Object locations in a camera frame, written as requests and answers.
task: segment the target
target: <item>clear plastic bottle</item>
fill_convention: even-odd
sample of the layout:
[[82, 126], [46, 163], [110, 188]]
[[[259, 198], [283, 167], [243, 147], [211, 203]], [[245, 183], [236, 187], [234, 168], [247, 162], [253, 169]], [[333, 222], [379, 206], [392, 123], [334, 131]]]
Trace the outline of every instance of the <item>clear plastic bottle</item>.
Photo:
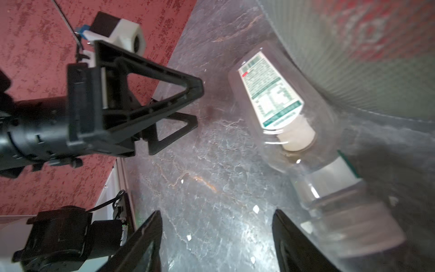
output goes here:
[[338, 151], [336, 114], [272, 43], [257, 45], [228, 75], [263, 159], [291, 180], [319, 246], [340, 257], [384, 251], [405, 235]]

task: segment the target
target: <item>red textured wall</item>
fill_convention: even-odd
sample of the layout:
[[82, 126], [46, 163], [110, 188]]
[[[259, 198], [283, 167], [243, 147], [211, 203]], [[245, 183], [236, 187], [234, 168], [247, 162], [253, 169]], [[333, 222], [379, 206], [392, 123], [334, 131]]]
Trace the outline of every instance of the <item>red textured wall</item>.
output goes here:
[[[98, 11], [142, 26], [145, 57], [166, 65], [196, 0], [59, 0], [73, 27], [92, 24]], [[0, 1], [0, 69], [13, 85], [15, 100], [66, 95], [66, 64], [74, 62], [75, 43], [50, 0]], [[130, 87], [147, 103], [157, 81], [134, 77]], [[0, 215], [36, 214], [65, 205], [92, 207], [114, 158], [84, 157], [84, 166], [27, 167], [18, 179], [0, 178]]]

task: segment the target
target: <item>wire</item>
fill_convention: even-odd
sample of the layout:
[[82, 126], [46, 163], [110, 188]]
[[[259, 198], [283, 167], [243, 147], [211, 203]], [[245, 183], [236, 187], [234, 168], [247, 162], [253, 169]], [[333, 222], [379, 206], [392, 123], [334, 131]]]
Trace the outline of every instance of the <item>wire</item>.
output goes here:
[[116, 195], [115, 198], [113, 198], [113, 199], [111, 199], [111, 200], [109, 200], [109, 201], [106, 201], [106, 202], [104, 202], [103, 204], [98, 205], [97, 207], [94, 207], [94, 208], [92, 208], [92, 209], [90, 209], [90, 210], [87, 210], [87, 212], [93, 212], [93, 211], [99, 210], [99, 209], [101, 209], [101, 208], [103, 208], [103, 207], [106, 207], [106, 206], [109, 205], [110, 203], [115, 203], [116, 200], [121, 199], [121, 197], [122, 197], [125, 193], [126, 193], [125, 190], [121, 190], [121, 191], [119, 191], [119, 193]]
[[[81, 44], [81, 36], [80, 35], [77, 35], [77, 39], [79, 40], [79, 42]], [[76, 63], [79, 63], [82, 59], [88, 59], [89, 60], [90, 58], [89, 58], [89, 56], [80, 53], [80, 47], [77, 44], [76, 45]]]
[[71, 32], [71, 34], [74, 36], [74, 40], [77, 43], [77, 46], [80, 47], [81, 50], [83, 50], [83, 45], [81, 43], [81, 41], [79, 40], [79, 38], [77, 37], [77, 35], [75, 34], [70, 22], [68, 21], [67, 17], [65, 16], [65, 14], [63, 13], [62, 9], [60, 8], [60, 6], [57, 4], [56, 0], [51, 0], [54, 4], [54, 6], [56, 7], [57, 11], [60, 14], [60, 17], [62, 17], [62, 20], [64, 20], [65, 25], [67, 25], [69, 31]]

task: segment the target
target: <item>gray marble surface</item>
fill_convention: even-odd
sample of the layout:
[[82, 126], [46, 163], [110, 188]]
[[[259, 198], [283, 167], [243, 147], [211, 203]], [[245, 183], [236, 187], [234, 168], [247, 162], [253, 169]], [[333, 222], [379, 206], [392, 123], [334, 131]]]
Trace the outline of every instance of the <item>gray marble surface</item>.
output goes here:
[[[198, 0], [169, 67], [200, 77], [205, 95], [182, 112], [199, 126], [155, 156], [146, 142], [125, 159], [136, 221], [163, 217], [163, 271], [279, 271], [271, 222], [276, 208], [309, 218], [288, 178], [264, 163], [227, 75], [251, 48], [277, 38], [254, 0]], [[160, 84], [154, 98], [178, 92]], [[409, 242], [370, 258], [331, 260], [343, 271], [430, 271], [435, 242], [434, 137], [342, 113], [342, 150], [392, 208]], [[158, 123], [163, 137], [182, 124]]]

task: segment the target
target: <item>bottle label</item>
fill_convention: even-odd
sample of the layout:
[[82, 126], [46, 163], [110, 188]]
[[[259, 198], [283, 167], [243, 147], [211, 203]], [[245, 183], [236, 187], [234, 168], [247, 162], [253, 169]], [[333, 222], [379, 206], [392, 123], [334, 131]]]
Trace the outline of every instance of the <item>bottle label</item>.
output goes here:
[[283, 128], [299, 115], [304, 101], [261, 51], [238, 71], [262, 128]]

